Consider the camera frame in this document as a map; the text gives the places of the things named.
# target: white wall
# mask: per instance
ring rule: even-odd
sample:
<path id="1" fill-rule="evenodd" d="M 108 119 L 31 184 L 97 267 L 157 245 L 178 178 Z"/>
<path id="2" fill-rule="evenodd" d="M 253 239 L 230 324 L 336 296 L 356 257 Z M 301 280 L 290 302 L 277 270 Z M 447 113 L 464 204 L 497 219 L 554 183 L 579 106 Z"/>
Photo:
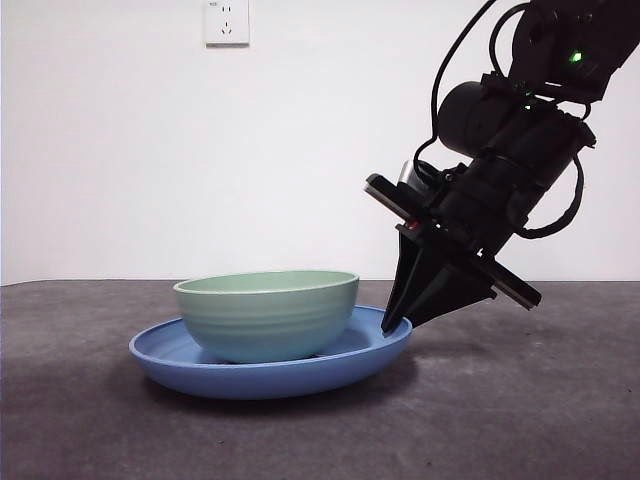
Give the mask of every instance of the white wall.
<path id="1" fill-rule="evenodd" d="M 364 179 L 395 179 L 428 136 L 435 70 L 481 3 L 253 0 L 251 47 L 206 50 L 201 0 L 5 0 L 3 283 L 296 267 L 392 278 L 396 218 Z M 443 94 L 489 69 L 506 8 L 470 36 Z M 640 279 L 639 78 L 636 53 L 594 107 L 579 218 L 512 240 L 501 260 L 516 273 Z M 466 161 L 440 146 L 424 158 Z M 563 212 L 574 182 L 532 224 Z"/>

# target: robotic arm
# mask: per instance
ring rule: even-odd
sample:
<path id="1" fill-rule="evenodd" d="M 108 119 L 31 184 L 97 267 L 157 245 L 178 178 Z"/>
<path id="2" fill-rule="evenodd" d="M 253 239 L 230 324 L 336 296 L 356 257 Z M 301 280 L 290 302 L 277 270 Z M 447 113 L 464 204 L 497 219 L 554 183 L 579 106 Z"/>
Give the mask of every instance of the robotic arm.
<path id="1" fill-rule="evenodd" d="M 584 122 L 601 100 L 611 75 L 640 43 L 637 0 L 531 0 L 509 10 L 490 40 L 493 72 L 456 87 L 437 110 L 440 79 L 458 46 L 490 0 L 473 17 L 443 62 L 433 89 L 433 137 L 407 162 L 400 181 L 380 175 L 365 190 L 404 223 L 396 279 L 382 324 L 403 316 L 417 327 L 487 298 L 494 287 L 527 309 L 542 296 L 495 260 L 509 238 L 543 238 L 566 227 L 582 198 L 578 153 L 596 138 Z M 504 23 L 524 12 L 513 40 L 513 63 L 503 74 L 495 43 Z M 558 108 L 585 106 L 583 118 Z M 473 160 L 438 170 L 419 160 L 438 138 Z M 554 223 L 527 229 L 527 215 L 573 161 L 576 193 Z"/>

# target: green led light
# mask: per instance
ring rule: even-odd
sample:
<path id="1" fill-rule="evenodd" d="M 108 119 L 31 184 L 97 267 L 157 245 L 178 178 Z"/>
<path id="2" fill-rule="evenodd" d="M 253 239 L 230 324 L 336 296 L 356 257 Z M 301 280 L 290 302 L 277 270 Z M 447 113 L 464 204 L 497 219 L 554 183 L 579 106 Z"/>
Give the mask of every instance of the green led light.
<path id="1" fill-rule="evenodd" d="M 569 57 L 569 61 L 571 63 L 578 63 L 582 61 L 582 52 L 576 50 L 575 52 L 573 52 L 571 54 L 571 57 Z"/>

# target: plate rim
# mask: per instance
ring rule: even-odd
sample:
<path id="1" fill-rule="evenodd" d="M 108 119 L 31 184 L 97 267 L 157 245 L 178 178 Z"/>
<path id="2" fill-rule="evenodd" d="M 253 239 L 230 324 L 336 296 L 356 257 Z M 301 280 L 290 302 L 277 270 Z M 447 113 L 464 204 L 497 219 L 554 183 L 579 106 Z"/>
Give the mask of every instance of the plate rim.
<path id="1" fill-rule="evenodd" d="M 368 305 L 354 305 L 354 309 L 356 308 L 360 308 L 363 310 L 372 310 L 375 312 L 380 312 L 380 313 L 384 313 L 385 310 L 382 308 L 378 308 L 378 307 L 371 307 Z M 131 340 L 129 340 L 129 352 L 136 357 L 136 359 L 139 360 L 144 360 L 146 362 L 150 362 L 156 365 L 163 365 L 163 366 L 168 366 L 168 367 L 176 367 L 176 368 L 188 368 L 188 369 L 193 369 L 193 368 L 197 368 L 197 369 L 209 369 L 209 370 L 236 370 L 236 369 L 253 369 L 253 368 L 275 368 L 275 367 L 286 367 L 286 366 L 291 366 L 291 365 L 305 365 L 305 364 L 311 364 L 311 363 L 319 363 L 319 362 L 326 362 L 326 361 L 330 361 L 330 360 L 334 360 L 334 359 L 339 359 L 339 358 L 345 358 L 345 357 L 350 357 L 353 355 L 361 355 L 364 353 L 368 353 L 368 352 L 373 352 L 376 350 L 380 350 L 381 348 L 387 347 L 389 345 L 393 345 L 394 343 L 400 342 L 402 340 L 404 340 L 405 338 L 411 336 L 411 333 L 413 331 L 413 325 L 411 324 L 411 322 L 406 319 L 406 318 L 402 318 L 402 322 L 400 324 L 398 324 L 398 326 L 393 330 L 393 332 L 388 335 L 387 337 L 385 337 L 385 340 L 394 337 L 397 335 L 396 338 L 392 338 L 391 341 L 387 341 L 387 342 L 383 342 L 374 346 L 370 346 L 370 347 L 366 347 L 366 348 L 361 348 L 359 350 L 353 350 L 350 352 L 342 352 L 342 353 L 337 353 L 335 355 L 326 355 L 323 357 L 312 357 L 312 358 L 302 358 L 299 360 L 285 360 L 282 362 L 263 362 L 263 363 L 233 363 L 233 364 L 228 364 L 228 363 L 215 363 L 215 364 L 208 364 L 208 363 L 191 363 L 191 362 L 177 362 L 174 360 L 163 360 L 160 359 L 158 357 L 153 357 L 151 355 L 147 355 L 145 353 L 142 353 L 140 350 L 138 350 L 135 346 L 135 343 L 138 341 L 138 339 L 140 337 L 142 337 L 143 335 L 146 335 L 148 333 L 151 333 L 153 330 L 157 330 L 160 329 L 162 327 L 166 327 L 172 323 L 176 323 L 176 322 L 181 322 L 184 321 L 182 319 L 182 317 L 179 318 L 174 318 L 172 320 L 168 320 L 166 322 L 162 322 L 162 323 L 158 323 L 156 325 L 153 325 L 149 328 L 146 328 L 144 330 L 142 330 L 141 332 L 137 333 L 136 335 L 133 336 L 133 338 L 131 338 Z"/>

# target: wall socket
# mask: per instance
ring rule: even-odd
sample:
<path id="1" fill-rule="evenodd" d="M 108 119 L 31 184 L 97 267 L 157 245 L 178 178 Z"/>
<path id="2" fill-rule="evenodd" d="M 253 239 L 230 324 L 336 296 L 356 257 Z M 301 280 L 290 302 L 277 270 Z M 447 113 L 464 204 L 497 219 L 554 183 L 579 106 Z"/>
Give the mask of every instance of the wall socket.
<path id="1" fill-rule="evenodd" d="M 204 2 L 204 38 L 207 47 L 249 45 L 249 0 Z"/>

